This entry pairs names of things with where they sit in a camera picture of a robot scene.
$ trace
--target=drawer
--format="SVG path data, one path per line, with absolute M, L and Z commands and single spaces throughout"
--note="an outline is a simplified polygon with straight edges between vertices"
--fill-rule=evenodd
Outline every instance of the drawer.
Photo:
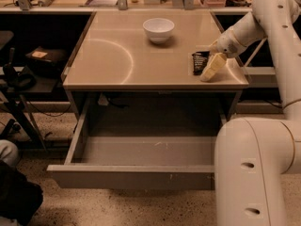
M 88 95 L 64 165 L 48 171 L 61 187 L 213 189 L 220 104 L 213 93 Z

